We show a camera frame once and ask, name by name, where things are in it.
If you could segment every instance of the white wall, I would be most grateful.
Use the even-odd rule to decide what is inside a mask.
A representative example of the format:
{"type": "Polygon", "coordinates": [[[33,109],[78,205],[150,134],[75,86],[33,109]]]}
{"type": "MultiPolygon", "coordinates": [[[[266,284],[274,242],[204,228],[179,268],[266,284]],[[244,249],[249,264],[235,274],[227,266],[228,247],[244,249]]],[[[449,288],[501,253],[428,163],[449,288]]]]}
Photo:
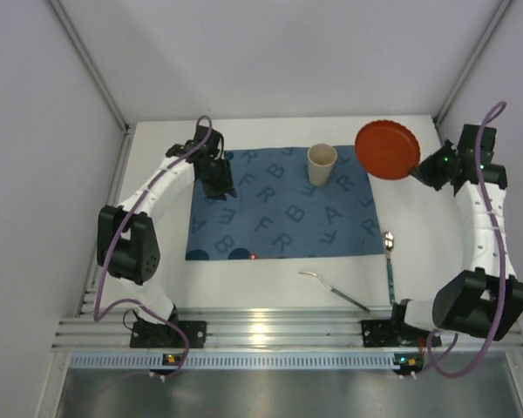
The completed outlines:
{"type": "Polygon", "coordinates": [[[63,0],[130,121],[430,114],[497,0],[63,0]]]}
{"type": "Polygon", "coordinates": [[[0,418],[34,413],[120,139],[45,2],[0,0],[0,418]]]}
{"type": "Polygon", "coordinates": [[[457,141],[464,123],[479,124],[500,100],[507,101],[507,108],[492,124],[498,128],[494,160],[507,169],[508,246],[518,280],[523,281],[523,0],[511,8],[445,121],[448,138],[457,141]]]}

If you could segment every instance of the cup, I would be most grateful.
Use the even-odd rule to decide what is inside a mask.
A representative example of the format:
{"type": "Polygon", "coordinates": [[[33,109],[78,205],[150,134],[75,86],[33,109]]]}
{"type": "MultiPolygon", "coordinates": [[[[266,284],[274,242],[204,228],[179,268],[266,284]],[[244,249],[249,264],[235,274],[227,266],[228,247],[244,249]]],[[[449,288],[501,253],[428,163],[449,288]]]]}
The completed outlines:
{"type": "Polygon", "coordinates": [[[337,151],[327,144],[317,144],[308,150],[308,178],[312,185],[325,185],[337,161],[337,151]]]}

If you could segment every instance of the metal spoon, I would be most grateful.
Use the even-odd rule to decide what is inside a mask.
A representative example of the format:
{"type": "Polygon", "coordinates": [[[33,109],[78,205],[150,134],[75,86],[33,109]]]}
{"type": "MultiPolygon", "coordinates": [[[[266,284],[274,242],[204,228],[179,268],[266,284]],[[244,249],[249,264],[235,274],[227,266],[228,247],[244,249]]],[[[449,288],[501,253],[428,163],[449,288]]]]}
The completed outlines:
{"type": "Polygon", "coordinates": [[[391,264],[391,252],[393,251],[393,234],[384,232],[385,262],[387,264],[387,284],[390,291],[390,304],[395,303],[395,288],[393,286],[393,265],[391,264]]]}
{"type": "Polygon", "coordinates": [[[357,307],[360,307],[363,311],[365,311],[367,314],[370,313],[370,309],[366,306],[364,306],[362,303],[357,302],[356,300],[352,299],[351,297],[347,296],[345,293],[335,289],[331,285],[328,285],[323,279],[320,277],[319,274],[312,273],[312,272],[298,272],[299,274],[307,274],[309,276],[317,277],[320,280],[320,283],[322,283],[328,290],[336,294],[337,296],[342,297],[343,299],[347,300],[348,302],[352,303],[353,305],[356,305],[357,307]]]}

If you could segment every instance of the red plate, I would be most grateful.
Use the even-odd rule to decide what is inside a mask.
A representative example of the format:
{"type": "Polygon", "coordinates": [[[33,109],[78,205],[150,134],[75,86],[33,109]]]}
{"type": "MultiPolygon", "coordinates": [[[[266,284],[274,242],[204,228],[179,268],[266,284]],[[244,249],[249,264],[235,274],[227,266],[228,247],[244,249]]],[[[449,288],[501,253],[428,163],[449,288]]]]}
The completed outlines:
{"type": "Polygon", "coordinates": [[[420,147],[407,128],[391,120],[376,120],[357,134],[355,151],[364,170],[385,180],[404,179],[420,161],[420,147]]]}

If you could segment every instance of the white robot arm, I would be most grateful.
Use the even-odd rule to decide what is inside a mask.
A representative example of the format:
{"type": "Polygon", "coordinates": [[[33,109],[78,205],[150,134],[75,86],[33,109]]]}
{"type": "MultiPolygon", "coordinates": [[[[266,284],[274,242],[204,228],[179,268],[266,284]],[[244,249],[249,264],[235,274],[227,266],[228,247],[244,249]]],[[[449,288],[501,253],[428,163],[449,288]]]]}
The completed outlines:
{"type": "MultiPolygon", "coordinates": [[[[165,215],[166,209],[170,206],[171,201],[176,198],[176,195],[195,181],[194,165],[182,161],[168,171],[152,188],[147,188],[147,185],[165,170],[165,167],[170,166],[177,159],[178,157],[164,158],[153,176],[132,197],[120,203],[121,209],[130,211],[139,199],[139,196],[144,191],[148,191],[145,201],[139,207],[139,213],[144,213],[153,222],[154,230],[154,227],[159,224],[160,219],[165,215]]],[[[149,260],[144,260],[145,265],[142,268],[145,269],[146,276],[156,270],[159,260],[160,255],[151,255],[149,260]]],[[[144,280],[142,284],[124,277],[120,278],[120,283],[130,295],[139,300],[144,306],[157,313],[161,318],[168,319],[173,313],[174,304],[160,285],[160,280],[161,277],[154,273],[149,280],[144,280]]],[[[155,318],[142,310],[139,310],[139,316],[148,322],[159,323],[155,318]]]]}
{"type": "MultiPolygon", "coordinates": [[[[104,266],[120,279],[126,291],[160,318],[176,322],[177,312],[156,274],[161,253],[155,227],[176,196],[196,179],[209,199],[236,197],[232,173],[225,159],[224,138],[212,129],[197,125],[194,139],[166,152],[160,167],[130,198],[119,206],[104,206],[98,216],[97,260],[104,266],[109,246],[118,239],[110,262],[104,266]],[[116,237],[125,216],[131,213],[124,234],[116,237]]],[[[142,324],[153,325],[153,333],[165,327],[148,312],[139,309],[142,324]]]]}
{"type": "Polygon", "coordinates": [[[499,257],[506,258],[504,309],[494,340],[501,340],[523,312],[523,283],[516,280],[507,251],[499,254],[496,233],[506,244],[504,199],[506,169],[492,164],[495,132],[486,128],[480,147],[480,170],[485,179],[491,211],[479,189],[474,146],[479,127],[465,125],[457,148],[449,141],[412,173],[425,185],[439,190],[449,182],[464,226],[461,273],[442,288],[434,300],[404,300],[395,305],[391,320],[408,330],[452,330],[485,338],[492,328],[499,297],[499,257]],[[497,226],[492,226],[491,215],[497,226]]]}

